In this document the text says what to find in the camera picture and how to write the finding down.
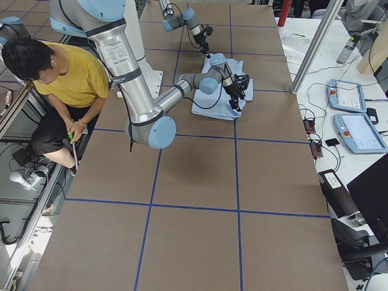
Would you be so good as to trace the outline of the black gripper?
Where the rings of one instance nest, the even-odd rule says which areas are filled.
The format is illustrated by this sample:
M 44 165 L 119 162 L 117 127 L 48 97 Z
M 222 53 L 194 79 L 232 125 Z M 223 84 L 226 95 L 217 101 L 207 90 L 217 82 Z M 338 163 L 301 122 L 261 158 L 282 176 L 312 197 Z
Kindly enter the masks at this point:
M 230 85 L 224 86 L 224 90 L 230 96 L 229 104 L 231 108 L 233 110 L 236 110 L 237 112 L 240 112 L 241 108 L 239 106 L 239 99 L 243 98 L 243 94 L 242 94 L 243 90 L 241 87 L 240 78 L 235 78 Z
M 209 44 L 206 41 L 206 38 L 210 36 L 210 32 L 201 32 L 197 35 L 194 35 L 194 40 L 198 44 L 200 50 L 204 51 L 204 55 L 206 56 L 207 59 L 211 57 L 211 54 L 209 52 Z

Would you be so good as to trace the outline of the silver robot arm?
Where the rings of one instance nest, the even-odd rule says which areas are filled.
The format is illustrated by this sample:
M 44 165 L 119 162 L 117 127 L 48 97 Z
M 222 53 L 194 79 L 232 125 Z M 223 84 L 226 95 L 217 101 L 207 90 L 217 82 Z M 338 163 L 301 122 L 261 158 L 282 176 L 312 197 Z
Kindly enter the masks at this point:
M 183 12 L 170 1 L 159 0 L 159 6 L 164 18 L 163 27 L 166 32 L 172 32 L 178 28 L 186 27 L 189 34 L 189 41 L 193 48 L 210 58 L 210 48 L 207 37 L 213 33 L 213 27 L 199 22 L 194 9 L 187 8 Z
M 159 3 L 165 29 L 187 27 L 208 57 L 210 68 L 205 73 L 182 75 L 161 93 L 163 72 L 153 70 L 147 63 L 134 1 L 50 1 L 54 30 L 95 43 L 102 63 L 124 98 L 131 142 L 154 149 L 164 149 L 173 142 L 176 124 L 166 114 L 192 90 L 210 95 L 221 87 L 230 96 L 232 108 L 239 110 L 238 103 L 249 85 L 249 76 L 234 74 L 223 54 L 209 53 L 206 37 L 212 34 L 212 28 L 200 24 L 191 8 L 175 15 L 169 4 Z

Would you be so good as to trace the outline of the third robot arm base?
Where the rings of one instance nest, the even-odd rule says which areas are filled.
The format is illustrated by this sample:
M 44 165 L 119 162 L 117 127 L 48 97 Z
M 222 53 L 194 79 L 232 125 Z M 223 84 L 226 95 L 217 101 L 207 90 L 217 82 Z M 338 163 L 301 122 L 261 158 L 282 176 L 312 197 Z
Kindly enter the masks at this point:
M 16 16 L 1 19 L 1 47 L 11 39 L 31 38 L 24 23 Z

